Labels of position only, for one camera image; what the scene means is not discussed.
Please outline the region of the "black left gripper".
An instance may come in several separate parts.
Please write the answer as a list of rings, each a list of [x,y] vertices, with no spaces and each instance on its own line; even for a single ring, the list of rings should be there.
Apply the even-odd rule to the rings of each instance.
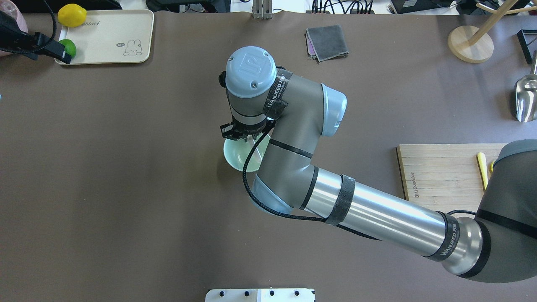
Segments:
[[[13,25],[13,29],[8,29],[8,36],[12,38],[8,42],[8,49],[1,48],[3,52],[21,54],[32,60],[37,60],[39,55],[46,55],[65,64],[70,64],[72,56],[65,51],[65,46],[59,42],[52,42],[53,38],[48,37],[41,32],[35,32],[33,35],[24,33]]]

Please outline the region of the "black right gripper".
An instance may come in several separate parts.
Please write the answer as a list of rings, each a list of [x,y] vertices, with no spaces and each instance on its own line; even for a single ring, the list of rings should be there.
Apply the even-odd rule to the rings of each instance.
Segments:
[[[223,71],[219,84],[226,89],[232,120],[222,125],[222,137],[246,140],[248,135],[257,137],[273,128],[277,112],[270,102],[276,91],[277,72],[261,72],[244,75],[238,71]]]

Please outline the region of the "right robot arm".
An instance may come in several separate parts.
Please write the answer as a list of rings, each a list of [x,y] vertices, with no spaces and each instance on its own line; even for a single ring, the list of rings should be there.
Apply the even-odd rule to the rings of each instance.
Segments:
[[[268,51],[245,46],[223,58],[219,76],[232,122],[226,139],[271,139],[250,199],[276,216],[319,221],[399,245],[463,279],[508,283],[536,276],[536,130],[490,116],[506,94],[505,64],[468,67],[448,59],[409,68],[349,66],[328,71],[340,92],[293,74]],[[516,138],[499,153],[474,218],[454,218],[381,191],[390,143]]]

